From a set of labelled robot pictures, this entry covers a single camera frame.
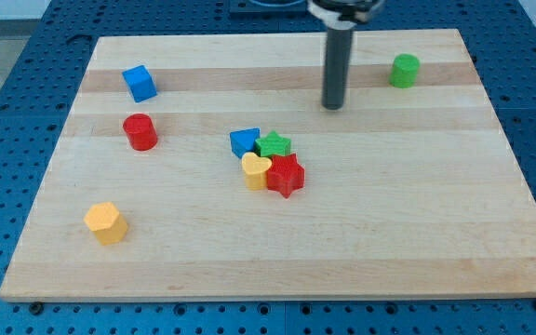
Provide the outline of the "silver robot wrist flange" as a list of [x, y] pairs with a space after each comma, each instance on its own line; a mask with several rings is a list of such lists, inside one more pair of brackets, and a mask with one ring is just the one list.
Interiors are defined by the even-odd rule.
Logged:
[[308, 0], [307, 9], [328, 28], [351, 30], [367, 24], [384, 8], [384, 0]]

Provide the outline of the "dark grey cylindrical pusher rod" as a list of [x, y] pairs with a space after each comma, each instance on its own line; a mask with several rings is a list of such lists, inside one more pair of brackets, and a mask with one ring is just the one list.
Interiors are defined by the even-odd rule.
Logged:
[[354, 32], [327, 29], [321, 102], [329, 110], [344, 105]]

